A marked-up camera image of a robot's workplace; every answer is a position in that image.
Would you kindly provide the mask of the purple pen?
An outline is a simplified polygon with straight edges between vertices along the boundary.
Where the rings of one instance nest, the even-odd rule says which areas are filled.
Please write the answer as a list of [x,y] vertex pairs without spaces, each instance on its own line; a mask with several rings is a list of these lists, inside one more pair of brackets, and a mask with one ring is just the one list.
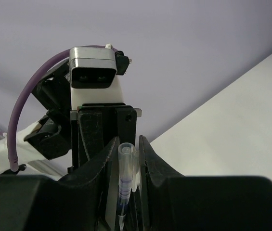
[[118,147],[119,180],[117,216],[119,228],[124,229],[124,220],[127,212],[130,194],[132,190],[135,147],[132,143],[122,143]]

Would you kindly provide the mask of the clear pen cap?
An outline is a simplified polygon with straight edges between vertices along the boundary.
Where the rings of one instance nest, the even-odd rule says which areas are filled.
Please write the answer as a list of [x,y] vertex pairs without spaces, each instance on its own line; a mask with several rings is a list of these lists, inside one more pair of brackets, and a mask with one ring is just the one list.
[[118,147],[119,160],[119,191],[127,197],[131,192],[136,192],[140,181],[139,152],[132,143],[122,143]]

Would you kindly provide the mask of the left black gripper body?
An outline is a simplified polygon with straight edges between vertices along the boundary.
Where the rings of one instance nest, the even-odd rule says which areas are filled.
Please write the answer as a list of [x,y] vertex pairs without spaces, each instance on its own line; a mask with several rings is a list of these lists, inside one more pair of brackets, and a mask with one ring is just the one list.
[[138,109],[124,103],[83,104],[70,113],[72,172],[114,138],[135,144]]

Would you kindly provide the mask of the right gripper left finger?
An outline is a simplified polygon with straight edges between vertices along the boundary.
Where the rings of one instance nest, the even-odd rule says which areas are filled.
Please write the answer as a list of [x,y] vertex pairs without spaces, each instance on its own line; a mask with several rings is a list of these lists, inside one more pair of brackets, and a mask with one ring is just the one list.
[[75,171],[0,175],[0,231],[113,231],[119,138]]

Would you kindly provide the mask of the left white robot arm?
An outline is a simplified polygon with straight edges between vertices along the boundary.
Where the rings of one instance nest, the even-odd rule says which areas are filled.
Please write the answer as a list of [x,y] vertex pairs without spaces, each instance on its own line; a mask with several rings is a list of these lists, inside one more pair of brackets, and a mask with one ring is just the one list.
[[47,109],[46,115],[16,135],[19,169],[37,160],[53,160],[73,152],[73,166],[81,166],[113,137],[134,143],[136,110],[124,103],[82,103],[71,118],[68,62],[50,69],[32,94]]

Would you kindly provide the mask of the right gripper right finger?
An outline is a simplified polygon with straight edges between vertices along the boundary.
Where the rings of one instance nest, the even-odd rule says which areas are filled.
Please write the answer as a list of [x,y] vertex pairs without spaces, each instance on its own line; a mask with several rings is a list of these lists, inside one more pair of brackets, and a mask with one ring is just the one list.
[[260,176],[186,177],[139,138],[146,231],[272,231],[272,181]]

